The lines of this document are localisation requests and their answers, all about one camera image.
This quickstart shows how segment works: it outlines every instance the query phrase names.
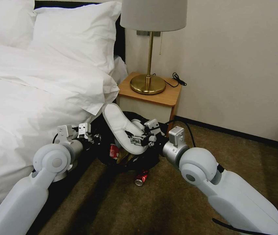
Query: white slipper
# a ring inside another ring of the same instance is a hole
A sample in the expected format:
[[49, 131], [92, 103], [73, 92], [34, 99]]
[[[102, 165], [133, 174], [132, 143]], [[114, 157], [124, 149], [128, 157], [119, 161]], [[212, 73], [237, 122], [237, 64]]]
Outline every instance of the white slipper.
[[144, 153], [148, 148], [131, 144], [125, 131], [129, 131], [134, 135], [142, 135], [143, 131], [126, 118], [120, 107], [114, 103], [106, 104], [102, 108], [103, 116], [110, 130], [121, 146], [134, 155]]

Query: crushed can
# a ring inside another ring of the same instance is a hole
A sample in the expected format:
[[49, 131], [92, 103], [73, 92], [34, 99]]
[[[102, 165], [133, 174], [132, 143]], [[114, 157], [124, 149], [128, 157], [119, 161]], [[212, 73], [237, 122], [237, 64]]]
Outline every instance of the crushed can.
[[144, 182], [146, 181], [146, 178], [148, 177], [149, 171], [142, 170], [135, 178], [135, 184], [137, 186], [142, 186]]

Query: metal bracket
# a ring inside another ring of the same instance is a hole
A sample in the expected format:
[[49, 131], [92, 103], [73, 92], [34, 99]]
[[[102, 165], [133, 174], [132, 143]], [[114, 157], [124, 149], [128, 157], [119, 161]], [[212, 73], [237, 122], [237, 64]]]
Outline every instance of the metal bracket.
[[145, 138], [145, 135], [133, 135], [130, 137], [130, 142], [134, 145], [142, 146]]
[[152, 146], [154, 146], [154, 142], [156, 141], [156, 136], [154, 136], [154, 135], [151, 135], [150, 137], [149, 137], [149, 146], [150, 147], [152, 147]]
[[161, 132], [161, 129], [159, 128], [159, 123], [156, 119], [149, 120], [144, 124], [146, 127], [149, 129], [157, 128], [156, 130], [151, 131], [152, 134], [157, 135], [158, 133]]
[[92, 142], [92, 137], [90, 135], [91, 125], [88, 123], [80, 123], [78, 129], [78, 138], [85, 138], [89, 142]]
[[58, 139], [61, 143], [71, 144], [72, 136], [74, 134], [71, 125], [63, 125], [57, 127]]
[[185, 145], [185, 130], [182, 127], [176, 126], [168, 132], [169, 142], [176, 148], [180, 145]]

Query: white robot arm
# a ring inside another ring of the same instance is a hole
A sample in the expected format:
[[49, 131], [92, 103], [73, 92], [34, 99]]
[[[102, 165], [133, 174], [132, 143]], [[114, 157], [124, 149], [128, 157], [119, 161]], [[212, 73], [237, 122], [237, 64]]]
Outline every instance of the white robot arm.
[[0, 204], [0, 235], [26, 234], [47, 200], [50, 184], [76, 166], [83, 144], [99, 143], [100, 136], [90, 134], [89, 124], [75, 129], [58, 126], [58, 144], [45, 145], [35, 153], [35, 172], [19, 180]]
[[169, 131], [169, 141], [164, 143], [156, 120], [145, 123], [146, 132], [128, 136], [135, 145], [162, 146], [162, 155], [181, 172], [182, 177], [203, 192], [210, 205], [230, 225], [216, 219], [215, 223], [242, 234], [278, 235], [278, 211], [265, 197], [242, 177], [225, 170], [206, 149], [189, 148], [185, 144], [185, 131], [176, 126]]

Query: baseboard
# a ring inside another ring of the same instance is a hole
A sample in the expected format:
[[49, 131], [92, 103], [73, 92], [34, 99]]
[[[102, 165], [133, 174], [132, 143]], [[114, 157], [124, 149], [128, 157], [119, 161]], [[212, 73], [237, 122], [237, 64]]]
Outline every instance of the baseboard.
[[256, 142], [260, 142], [260, 143], [278, 148], [278, 141], [275, 141], [275, 140], [271, 140], [271, 139], [267, 139], [267, 138], [259, 137], [259, 136], [256, 136], [256, 135], [251, 135], [251, 134], [239, 132], [239, 131], [234, 131], [234, 130], [219, 127], [219, 126], [214, 126], [214, 125], [211, 125], [211, 124], [195, 121], [195, 120], [188, 119], [188, 118], [185, 118], [185, 117], [175, 116], [175, 119], [179, 120], [179, 121], [183, 121], [183, 122], [191, 124], [191, 125], [204, 127], [204, 128], [207, 128], [207, 129], [210, 129], [210, 130], [213, 130], [213, 131], [218, 131], [218, 132], [238, 136], [238, 137], [241, 137], [241, 138], [245, 138], [245, 139], [248, 139], [248, 140], [253, 140], [253, 141], [256, 141]]

